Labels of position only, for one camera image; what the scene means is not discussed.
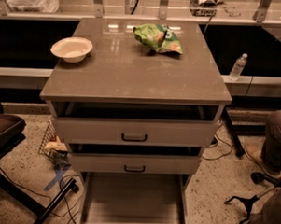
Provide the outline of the green chip bag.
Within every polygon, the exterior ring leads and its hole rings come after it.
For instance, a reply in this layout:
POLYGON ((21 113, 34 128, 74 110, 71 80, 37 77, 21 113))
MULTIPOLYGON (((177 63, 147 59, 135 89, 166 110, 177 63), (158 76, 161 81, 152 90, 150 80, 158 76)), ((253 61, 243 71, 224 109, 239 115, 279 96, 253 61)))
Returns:
POLYGON ((134 38, 157 53, 182 54, 181 42, 166 24, 145 23, 133 28, 134 38))

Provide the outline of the grey drawer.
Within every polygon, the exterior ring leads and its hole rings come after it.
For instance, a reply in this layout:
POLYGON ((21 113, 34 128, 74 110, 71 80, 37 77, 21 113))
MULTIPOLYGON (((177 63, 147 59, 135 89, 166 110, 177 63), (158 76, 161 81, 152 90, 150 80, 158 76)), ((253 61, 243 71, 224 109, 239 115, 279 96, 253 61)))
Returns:
POLYGON ((153 105, 54 101, 52 122, 66 144, 205 147, 221 105, 153 105))
POLYGON ((181 175, 197 172, 202 152, 200 147, 81 144, 68 158, 85 172, 181 175))
POLYGON ((77 224, 187 224, 180 175, 89 173, 77 224))

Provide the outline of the black chair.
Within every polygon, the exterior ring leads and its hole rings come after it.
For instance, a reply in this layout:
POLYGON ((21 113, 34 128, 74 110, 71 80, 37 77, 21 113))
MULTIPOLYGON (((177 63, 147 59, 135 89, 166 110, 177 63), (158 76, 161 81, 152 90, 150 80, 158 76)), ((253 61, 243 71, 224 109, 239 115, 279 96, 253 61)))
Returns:
MULTIPOLYGON (((76 173, 57 168, 39 154, 49 122, 49 110, 43 104, 5 103, 4 110, 24 119, 25 140, 0 160, 0 173, 20 184, 23 191, 43 206, 60 191, 60 185, 76 173)), ((68 192, 44 224, 75 224, 78 193, 68 192)), ((0 189, 0 224, 33 224, 36 216, 28 208, 0 189)))

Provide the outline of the box on back shelf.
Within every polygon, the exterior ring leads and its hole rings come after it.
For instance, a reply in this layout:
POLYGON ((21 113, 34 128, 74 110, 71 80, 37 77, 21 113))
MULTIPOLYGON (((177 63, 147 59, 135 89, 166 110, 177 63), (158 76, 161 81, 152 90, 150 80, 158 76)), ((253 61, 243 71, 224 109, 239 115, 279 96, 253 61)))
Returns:
POLYGON ((217 13, 218 0, 190 0, 190 13, 196 17, 212 17, 217 13))

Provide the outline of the white paper bowl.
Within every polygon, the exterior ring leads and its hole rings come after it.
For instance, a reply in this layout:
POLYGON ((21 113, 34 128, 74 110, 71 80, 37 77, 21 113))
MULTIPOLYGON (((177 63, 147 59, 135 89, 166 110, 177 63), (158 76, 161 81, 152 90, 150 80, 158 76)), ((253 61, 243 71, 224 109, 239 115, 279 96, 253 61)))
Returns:
POLYGON ((93 44, 84 37, 64 38, 53 44, 50 52, 67 63, 78 63, 85 59, 92 50, 93 44))

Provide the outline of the clear plastic water bottle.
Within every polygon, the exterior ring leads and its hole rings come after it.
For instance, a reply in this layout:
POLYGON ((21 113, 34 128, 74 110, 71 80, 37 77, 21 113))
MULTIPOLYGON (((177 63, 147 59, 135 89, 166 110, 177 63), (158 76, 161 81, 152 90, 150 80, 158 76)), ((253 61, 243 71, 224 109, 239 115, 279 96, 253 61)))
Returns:
POLYGON ((239 76, 245 69, 247 64, 247 55, 244 53, 241 57, 236 59, 231 72, 229 73, 229 77, 231 81, 238 81, 239 76))

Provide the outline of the grey bottom drawer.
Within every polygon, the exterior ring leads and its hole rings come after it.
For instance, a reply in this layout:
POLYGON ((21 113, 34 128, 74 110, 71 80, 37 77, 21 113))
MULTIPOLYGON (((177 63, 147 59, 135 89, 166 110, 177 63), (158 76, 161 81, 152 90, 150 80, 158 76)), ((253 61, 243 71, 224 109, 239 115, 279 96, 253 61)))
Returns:
POLYGON ((89 173, 77 224, 187 224, 180 175, 89 173))

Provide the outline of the grey top drawer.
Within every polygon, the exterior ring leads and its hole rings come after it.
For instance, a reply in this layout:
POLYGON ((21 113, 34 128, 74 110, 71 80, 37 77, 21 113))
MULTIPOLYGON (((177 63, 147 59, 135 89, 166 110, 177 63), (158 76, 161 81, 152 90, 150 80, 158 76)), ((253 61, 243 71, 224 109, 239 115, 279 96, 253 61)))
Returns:
POLYGON ((221 105, 153 105, 54 101, 52 122, 66 144, 205 147, 221 105))

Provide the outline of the grey middle drawer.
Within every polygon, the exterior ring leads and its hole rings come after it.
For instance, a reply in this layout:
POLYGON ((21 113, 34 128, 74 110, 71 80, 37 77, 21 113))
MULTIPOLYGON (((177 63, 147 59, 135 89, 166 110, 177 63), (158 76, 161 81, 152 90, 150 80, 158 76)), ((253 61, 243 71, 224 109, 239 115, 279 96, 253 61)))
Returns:
POLYGON ((197 172, 202 152, 200 147, 81 144, 68 158, 85 172, 181 175, 197 172))

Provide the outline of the white plastic bag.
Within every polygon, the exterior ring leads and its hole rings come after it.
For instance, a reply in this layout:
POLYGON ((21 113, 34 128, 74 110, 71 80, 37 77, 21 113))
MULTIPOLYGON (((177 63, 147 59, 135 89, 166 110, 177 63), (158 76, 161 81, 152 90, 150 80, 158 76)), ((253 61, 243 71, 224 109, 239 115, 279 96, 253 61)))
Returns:
POLYGON ((60 0, 7 0, 7 4, 12 11, 54 13, 60 0))

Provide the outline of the black metal leg right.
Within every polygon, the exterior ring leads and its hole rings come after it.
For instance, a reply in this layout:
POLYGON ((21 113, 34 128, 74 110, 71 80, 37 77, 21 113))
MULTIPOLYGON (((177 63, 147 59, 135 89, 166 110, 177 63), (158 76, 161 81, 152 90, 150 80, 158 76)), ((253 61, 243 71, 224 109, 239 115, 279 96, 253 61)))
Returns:
POLYGON ((229 132, 230 132, 230 135, 231 135, 231 138, 232 138, 232 142, 233 142, 235 150, 236 150, 236 156, 238 158, 241 158, 246 153, 245 153, 245 150, 243 149, 243 147, 240 143, 238 135, 237 135, 237 133, 236 133, 234 127, 233 127, 232 121, 231 121, 228 114, 229 114, 229 112, 228 112, 227 108, 224 108, 222 117, 224 118, 224 120, 226 122, 226 125, 229 129, 229 132))

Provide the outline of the grey drawer cabinet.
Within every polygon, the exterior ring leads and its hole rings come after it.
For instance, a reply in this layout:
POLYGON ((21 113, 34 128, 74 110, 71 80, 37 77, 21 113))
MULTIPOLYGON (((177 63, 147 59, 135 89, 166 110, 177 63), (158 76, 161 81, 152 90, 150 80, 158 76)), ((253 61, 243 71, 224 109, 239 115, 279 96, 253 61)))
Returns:
POLYGON ((40 96, 54 101, 152 105, 225 105, 232 100, 193 21, 169 21, 182 54, 156 54, 136 41, 133 19, 84 19, 75 30, 94 47, 81 63, 58 63, 40 96))

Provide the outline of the black grabber tool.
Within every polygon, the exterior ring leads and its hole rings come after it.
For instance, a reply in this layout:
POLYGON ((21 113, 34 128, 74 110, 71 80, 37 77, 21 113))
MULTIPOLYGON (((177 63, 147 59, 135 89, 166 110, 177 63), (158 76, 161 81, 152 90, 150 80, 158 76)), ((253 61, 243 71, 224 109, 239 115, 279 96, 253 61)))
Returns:
POLYGON ((241 220, 238 224, 244 224, 245 222, 248 222, 250 220, 252 205, 256 201, 258 201, 261 197, 265 196, 267 193, 274 190, 275 188, 281 188, 281 176, 278 178, 278 177, 272 177, 267 174, 254 172, 251 174, 251 180, 257 185, 262 183, 263 181, 269 182, 272 185, 266 190, 264 190, 263 192, 261 192, 260 194, 255 194, 251 198, 242 198, 233 195, 230 199, 224 202, 225 204, 229 204, 233 199, 235 199, 240 201, 241 204, 245 207, 246 218, 244 220, 241 220))

